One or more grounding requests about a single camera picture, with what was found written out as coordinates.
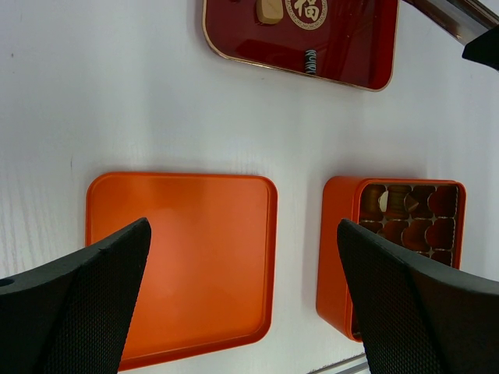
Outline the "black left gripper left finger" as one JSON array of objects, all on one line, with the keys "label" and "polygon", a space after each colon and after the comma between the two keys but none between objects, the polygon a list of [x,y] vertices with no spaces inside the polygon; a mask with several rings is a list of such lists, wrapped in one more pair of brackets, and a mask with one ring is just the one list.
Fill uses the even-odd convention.
[{"label": "black left gripper left finger", "polygon": [[3,373],[116,373],[136,306],[151,227],[114,234],[1,280]]}]

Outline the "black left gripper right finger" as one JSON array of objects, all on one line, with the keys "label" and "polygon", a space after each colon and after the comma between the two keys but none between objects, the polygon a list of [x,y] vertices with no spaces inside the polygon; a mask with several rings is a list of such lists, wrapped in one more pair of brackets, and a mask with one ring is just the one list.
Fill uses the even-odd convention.
[{"label": "black left gripper right finger", "polygon": [[350,220],[337,242],[372,373],[496,373],[498,283]]}]

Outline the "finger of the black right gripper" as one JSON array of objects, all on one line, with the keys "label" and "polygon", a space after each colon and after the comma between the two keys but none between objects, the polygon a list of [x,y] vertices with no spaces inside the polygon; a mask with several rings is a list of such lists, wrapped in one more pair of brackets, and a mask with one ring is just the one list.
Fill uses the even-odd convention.
[{"label": "finger of the black right gripper", "polygon": [[496,26],[470,41],[462,52],[465,60],[499,69],[499,27]]}]

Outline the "metal serving tongs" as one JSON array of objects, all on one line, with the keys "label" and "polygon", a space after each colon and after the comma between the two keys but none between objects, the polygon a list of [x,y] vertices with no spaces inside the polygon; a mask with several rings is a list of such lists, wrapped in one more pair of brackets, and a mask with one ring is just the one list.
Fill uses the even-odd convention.
[{"label": "metal serving tongs", "polygon": [[478,0],[405,0],[466,45],[498,26],[498,15]]}]

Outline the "white square chocolate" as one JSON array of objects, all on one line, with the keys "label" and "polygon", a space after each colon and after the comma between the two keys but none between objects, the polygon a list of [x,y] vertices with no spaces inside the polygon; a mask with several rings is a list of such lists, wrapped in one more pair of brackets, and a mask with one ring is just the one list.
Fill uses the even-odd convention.
[{"label": "white square chocolate", "polygon": [[378,199],[378,203],[379,203],[379,208],[380,208],[380,211],[382,213],[385,213],[387,211],[387,208],[388,208],[388,191],[384,191],[379,199]]}]

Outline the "orange box lid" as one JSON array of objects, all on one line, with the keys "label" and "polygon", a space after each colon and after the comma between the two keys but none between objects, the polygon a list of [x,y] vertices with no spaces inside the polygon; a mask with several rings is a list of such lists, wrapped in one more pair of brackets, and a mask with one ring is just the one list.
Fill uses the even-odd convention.
[{"label": "orange box lid", "polygon": [[150,251],[119,368],[261,340],[271,326],[278,191],[256,175],[110,172],[86,197],[91,245],[146,218]]}]

